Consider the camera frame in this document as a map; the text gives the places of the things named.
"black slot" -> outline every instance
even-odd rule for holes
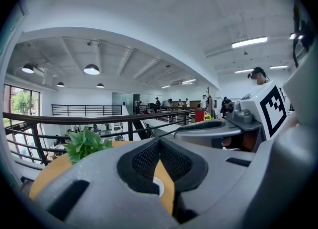
[[[226,162],[237,164],[237,165],[241,165],[241,166],[245,166],[245,167],[248,167],[249,164],[251,163],[251,161],[247,161],[247,160],[243,160],[243,159],[239,159],[239,158],[234,158],[234,157],[229,157],[226,160]]]
[[[78,202],[89,182],[78,180],[73,182],[49,207],[48,212],[54,217],[64,220],[74,205]]]

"green plant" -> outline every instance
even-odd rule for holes
[[[19,91],[11,98],[12,110],[16,113],[28,114],[30,105],[30,93]]]
[[[92,154],[94,152],[106,150],[112,148],[112,141],[105,140],[101,142],[101,137],[99,135],[93,134],[86,127],[81,133],[69,133],[71,138],[70,144],[64,144],[70,162],[75,164],[82,158]]]

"desk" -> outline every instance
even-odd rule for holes
[[[118,147],[131,142],[113,142],[113,147]],[[34,199],[36,195],[44,188],[51,180],[55,179],[62,172],[71,168],[71,163],[67,154],[53,160],[49,163],[37,176],[30,189],[29,197]],[[166,172],[162,162],[159,163],[155,169],[155,177],[159,178],[164,185],[163,195],[160,200],[164,207],[172,214],[173,200],[174,200],[174,183],[170,179],[168,173]]]

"wooden handrail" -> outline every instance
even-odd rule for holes
[[[194,112],[196,110],[204,110],[203,108],[196,108],[181,111],[172,111],[172,112],[162,112],[162,113],[151,113],[151,114],[141,114],[141,115],[125,115],[125,116],[109,116],[109,117],[53,117],[53,116],[30,116],[23,114],[14,114],[4,112],[3,117],[11,120],[19,120],[30,123],[42,123],[42,124],[54,124],[54,125],[71,125],[71,124],[105,124],[105,123],[116,123],[116,122],[129,122],[135,120],[146,120],[146,119],[156,119],[167,116],[174,116],[178,114],[184,114],[189,112]]]

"potted plant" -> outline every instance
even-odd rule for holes
[[[75,164],[82,158],[98,151],[112,148],[112,141],[105,140],[101,142],[100,135],[93,134],[85,127],[81,133],[69,133],[71,141],[69,144],[64,144],[70,162]]]

